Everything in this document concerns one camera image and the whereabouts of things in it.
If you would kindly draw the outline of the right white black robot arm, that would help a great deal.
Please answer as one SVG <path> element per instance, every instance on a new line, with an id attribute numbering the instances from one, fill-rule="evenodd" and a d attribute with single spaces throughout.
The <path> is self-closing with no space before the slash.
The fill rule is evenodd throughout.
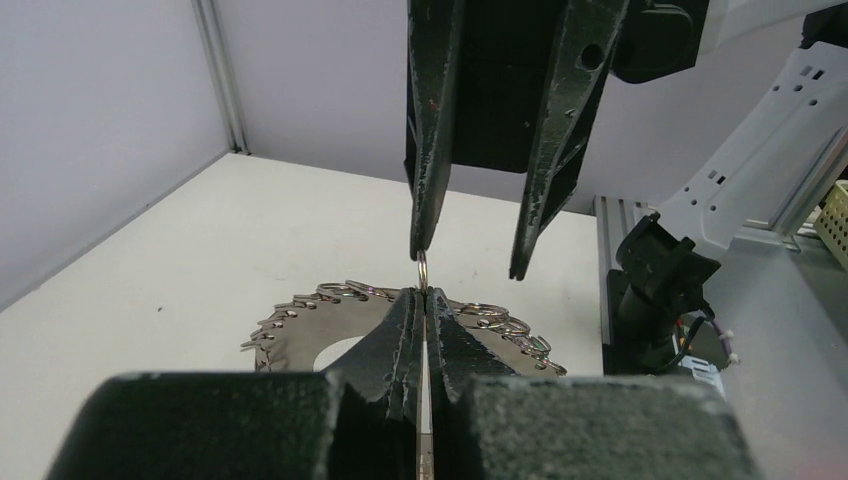
<path id="1" fill-rule="evenodd" d="M 618 374 L 677 367 L 715 315 L 703 295 L 777 178 L 847 124 L 843 1 L 411 1 L 407 5 L 410 255 L 430 247 L 455 164 L 521 173 L 509 275 L 573 194 L 605 81 L 692 68 L 741 34 L 793 18 L 802 40 L 761 101 L 691 179 L 643 216 L 609 271 Z"/>

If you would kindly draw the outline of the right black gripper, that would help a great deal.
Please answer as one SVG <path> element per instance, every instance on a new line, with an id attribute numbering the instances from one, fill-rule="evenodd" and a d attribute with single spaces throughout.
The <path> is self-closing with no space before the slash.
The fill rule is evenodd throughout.
<path id="1" fill-rule="evenodd" d="M 692 67 L 705 1 L 409 1 L 409 255 L 430 248 L 451 166 L 527 171 L 509 277 L 568 202 L 608 76 Z"/>

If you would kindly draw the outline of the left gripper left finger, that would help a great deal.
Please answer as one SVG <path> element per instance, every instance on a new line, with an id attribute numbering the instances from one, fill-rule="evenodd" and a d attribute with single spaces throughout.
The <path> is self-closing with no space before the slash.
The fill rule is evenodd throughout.
<path id="1" fill-rule="evenodd" d="M 52 479 L 414 479 L 424 299 L 319 372 L 133 372 L 88 398 Z"/>

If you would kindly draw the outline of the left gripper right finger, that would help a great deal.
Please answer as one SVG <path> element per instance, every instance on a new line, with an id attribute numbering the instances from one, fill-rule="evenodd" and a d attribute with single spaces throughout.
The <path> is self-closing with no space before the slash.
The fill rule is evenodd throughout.
<path id="1" fill-rule="evenodd" d="M 438 479 L 758 479 L 736 417 L 681 377 L 521 376 L 444 292 L 425 318 Z"/>

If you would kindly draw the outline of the metal disc keyring holder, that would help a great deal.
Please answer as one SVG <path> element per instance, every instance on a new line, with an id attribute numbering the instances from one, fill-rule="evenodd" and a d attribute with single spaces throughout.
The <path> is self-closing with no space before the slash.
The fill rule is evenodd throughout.
<path id="1" fill-rule="evenodd" d="M 448 393 L 472 375 L 559 378 L 567 371 L 551 359 L 550 343 L 508 309 L 455 301 L 429 286 L 424 254 L 418 275 L 418 286 L 401 289 L 321 283 L 276 305 L 241 348 L 254 352 L 258 372 L 339 372 L 363 410 L 358 419 L 387 440 L 400 475 L 431 479 L 430 379 L 444 371 L 437 357 L 456 373 L 442 381 Z"/>

